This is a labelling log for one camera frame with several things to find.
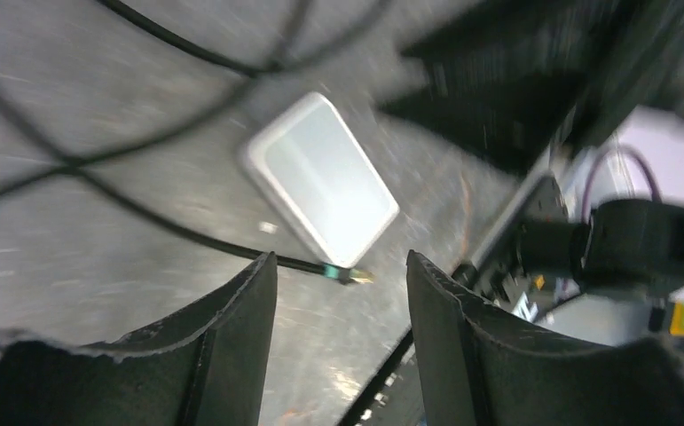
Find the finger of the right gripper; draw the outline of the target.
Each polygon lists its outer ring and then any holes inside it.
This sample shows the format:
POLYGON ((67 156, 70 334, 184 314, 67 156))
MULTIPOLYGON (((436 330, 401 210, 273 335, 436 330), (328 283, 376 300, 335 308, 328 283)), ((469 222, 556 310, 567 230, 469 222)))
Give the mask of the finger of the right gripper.
POLYGON ((684 1, 484 1, 402 49, 426 84, 378 109, 524 175, 580 146, 683 18, 684 1))

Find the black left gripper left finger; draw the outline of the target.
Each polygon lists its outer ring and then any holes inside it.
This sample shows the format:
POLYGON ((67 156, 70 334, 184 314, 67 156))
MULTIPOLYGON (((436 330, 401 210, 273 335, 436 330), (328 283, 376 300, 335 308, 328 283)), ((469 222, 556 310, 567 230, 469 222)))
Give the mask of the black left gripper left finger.
POLYGON ((256 425, 277 304, 264 253, 114 342, 0 329, 0 425, 256 425))

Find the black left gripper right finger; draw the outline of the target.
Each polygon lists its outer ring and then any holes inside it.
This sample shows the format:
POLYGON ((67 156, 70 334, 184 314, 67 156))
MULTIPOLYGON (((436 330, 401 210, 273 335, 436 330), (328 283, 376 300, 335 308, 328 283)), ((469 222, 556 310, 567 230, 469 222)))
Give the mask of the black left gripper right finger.
POLYGON ((406 273, 430 425, 684 425, 684 337, 606 346, 501 310, 421 253, 406 273))

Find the white plastic box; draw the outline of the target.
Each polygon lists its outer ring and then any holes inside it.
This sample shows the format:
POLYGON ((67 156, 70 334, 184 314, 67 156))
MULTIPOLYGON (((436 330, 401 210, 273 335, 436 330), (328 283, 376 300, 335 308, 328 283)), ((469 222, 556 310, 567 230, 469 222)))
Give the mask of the white plastic box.
POLYGON ((399 205, 334 104, 299 98, 243 147, 246 173, 323 263, 351 268, 399 205))

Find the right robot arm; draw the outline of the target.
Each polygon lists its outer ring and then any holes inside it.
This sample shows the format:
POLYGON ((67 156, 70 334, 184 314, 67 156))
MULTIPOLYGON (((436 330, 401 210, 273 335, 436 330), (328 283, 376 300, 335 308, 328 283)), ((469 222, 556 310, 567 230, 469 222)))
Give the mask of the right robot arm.
POLYGON ((412 40, 423 91, 383 111, 446 137, 524 189, 470 260, 411 251, 406 285, 429 425, 684 425, 684 336, 607 346, 506 309, 508 280, 575 281, 650 305, 684 284, 684 205, 624 198, 561 214, 543 158, 597 148, 684 62, 684 1, 482 1, 412 40))

